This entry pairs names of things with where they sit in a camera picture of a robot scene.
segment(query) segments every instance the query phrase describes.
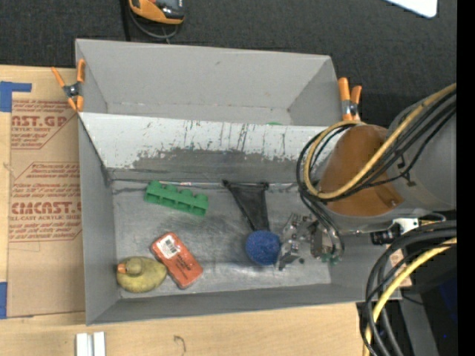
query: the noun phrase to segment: table surface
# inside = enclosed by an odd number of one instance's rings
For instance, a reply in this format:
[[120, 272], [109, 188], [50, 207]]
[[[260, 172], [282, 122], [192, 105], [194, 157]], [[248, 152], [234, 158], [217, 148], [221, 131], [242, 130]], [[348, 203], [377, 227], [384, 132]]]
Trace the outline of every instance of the table surface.
[[[26, 69], [1, 69], [13, 74]], [[10, 113], [0, 113], [0, 282], [7, 280]], [[354, 303], [86, 326], [85, 313], [0, 320], [0, 353], [74, 355], [78, 333], [105, 332], [116, 355], [359, 355]]]

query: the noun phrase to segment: green toy brick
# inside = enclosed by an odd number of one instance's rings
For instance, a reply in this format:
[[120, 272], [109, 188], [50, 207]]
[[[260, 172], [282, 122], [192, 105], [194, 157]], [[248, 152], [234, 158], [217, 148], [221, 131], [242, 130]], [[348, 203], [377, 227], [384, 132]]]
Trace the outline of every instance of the green toy brick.
[[189, 189], [178, 191], [174, 185], [151, 181], [145, 191], [146, 202], [174, 208], [182, 212], [204, 217], [208, 209], [208, 197], [205, 194], [196, 194]]

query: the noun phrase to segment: yellow cable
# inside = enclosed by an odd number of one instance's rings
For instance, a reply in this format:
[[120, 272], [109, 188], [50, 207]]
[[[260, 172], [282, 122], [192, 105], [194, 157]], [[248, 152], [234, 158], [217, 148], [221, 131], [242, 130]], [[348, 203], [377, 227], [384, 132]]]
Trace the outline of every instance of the yellow cable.
[[344, 194], [348, 190], [350, 190], [356, 183], [358, 183], [361, 178], [379, 161], [379, 159], [383, 156], [384, 152], [397, 140], [398, 136], [401, 132], [406, 129], [406, 127], [429, 105], [433, 104], [437, 100], [441, 99], [445, 95], [448, 95], [452, 91], [456, 89], [456, 83], [453, 83], [446, 88], [443, 88], [439, 92], [434, 93], [433, 95], [429, 96], [425, 101], [423, 101], [420, 105], [418, 105], [413, 111], [410, 112], [409, 115], [404, 119], [404, 121], [397, 127], [397, 129], [387, 138], [384, 144], [378, 149], [378, 151], [371, 157], [371, 159], [367, 162], [367, 164], [344, 186], [340, 187], [338, 190], [323, 193], [318, 191], [315, 187], [313, 187], [312, 182], [310, 181], [310, 164], [313, 158], [313, 154], [315, 153], [315, 149], [317, 148], [318, 144], [321, 140], [333, 129], [341, 127], [342, 125], [351, 123], [351, 121], [343, 121], [338, 122], [331, 127], [328, 127], [315, 141], [313, 142], [312, 146], [309, 149], [309, 154], [304, 164], [304, 181], [305, 185], [309, 189], [309, 192], [315, 195], [318, 198], [322, 199], [332, 199], [339, 195]]
[[[422, 264], [426, 263], [431, 258], [435, 257], [437, 254], [442, 253], [450, 248], [450, 245], [457, 244], [457, 238], [454, 237], [450, 240], [444, 241], [439, 247], [431, 249], [429, 251], [424, 252], [420, 256], [418, 256], [410, 265], [404, 266], [398, 276], [393, 280], [393, 282], [386, 288], [383, 294], [380, 296], [378, 302], [376, 303], [373, 309], [373, 320], [376, 322], [381, 314], [381, 310], [383, 309], [386, 302], [389, 300], [390, 296], [393, 292], [401, 285], [402, 281], [404, 281], [407, 277], [409, 277], [418, 267]], [[364, 337], [371, 343], [372, 334], [369, 325], [366, 327], [366, 331], [364, 333]], [[363, 347], [363, 356], [369, 356], [370, 350], [364, 345]]]
[[308, 187], [310, 192], [312, 192], [314, 195], [318, 194], [318, 191], [315, 190], [315, 188], [312, 185], [312, 182], [310, 181], [310, 164], [312, 163], [312, 158], [313, 154], [315, 153], [315, 149], [317, 148], [318, 144], [321, 142], [321, 140], [331, 131], [334, 131], [336, 128], [343, 127], [345, 125], [364, 125], [364, 122], [356, 122], [353, 120], [344, 120], [341, 122], [337, 122], [331, 126], [329, 126], [327, 129], [325, 129], [323, 132], [320, 133], [320, 135], [315, 139], [315, 141], [312, 143], [309, 149], [309, 153], [307, 158], [305, 159], [304, 163], [304, 181], [305, 185]]

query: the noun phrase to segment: white sticker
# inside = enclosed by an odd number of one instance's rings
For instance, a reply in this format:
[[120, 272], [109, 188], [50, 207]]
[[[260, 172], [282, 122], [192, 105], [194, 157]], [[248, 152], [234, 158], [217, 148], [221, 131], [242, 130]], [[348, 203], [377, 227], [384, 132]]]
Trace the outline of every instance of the white sticker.
[[178, 248], [175, 246], [175, 241], [171, 235], [165, 236], [157, 244], [159, 250], [162, 252], [163, 256], [170, 259], [175, 254], [179, 252]]

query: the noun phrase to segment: orange packet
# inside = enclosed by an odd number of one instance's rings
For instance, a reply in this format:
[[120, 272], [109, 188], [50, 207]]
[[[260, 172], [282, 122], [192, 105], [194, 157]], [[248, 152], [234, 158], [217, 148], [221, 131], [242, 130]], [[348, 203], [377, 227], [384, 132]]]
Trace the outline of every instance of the orange packet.
[[186, 289], [203, 274], [202, 266], [173, 232], [167, 232], [151, 245], [152, 253], [166, 266], [171, 278]]

